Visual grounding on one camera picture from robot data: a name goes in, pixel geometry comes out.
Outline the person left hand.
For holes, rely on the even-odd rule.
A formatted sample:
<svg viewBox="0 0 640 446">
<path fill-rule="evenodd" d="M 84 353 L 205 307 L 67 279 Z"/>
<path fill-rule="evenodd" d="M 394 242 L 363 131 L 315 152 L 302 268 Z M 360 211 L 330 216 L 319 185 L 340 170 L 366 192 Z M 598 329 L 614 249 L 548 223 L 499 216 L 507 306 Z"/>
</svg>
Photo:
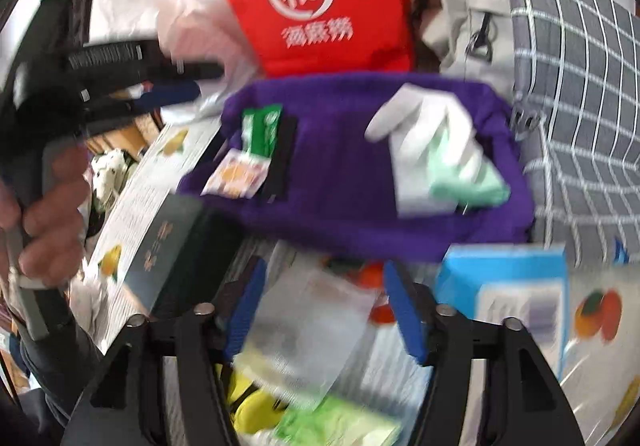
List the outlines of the person left hand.
<svg viewBox="0 0 640 446">
<path fill-rule="evenodd" d="M 1 229 L 21 225 L 32 237 L 18 257 L 22 273 L 49 288 L 76 275 L 84 256 L 80 235 L 85 222 L 79 208 L 90 197 L 85 177 L 89 152 L 83 145 L 60 152 L 52 163 L 55 186 L 22 211 L 9 187 L 1 187 Z"/>
</svg>

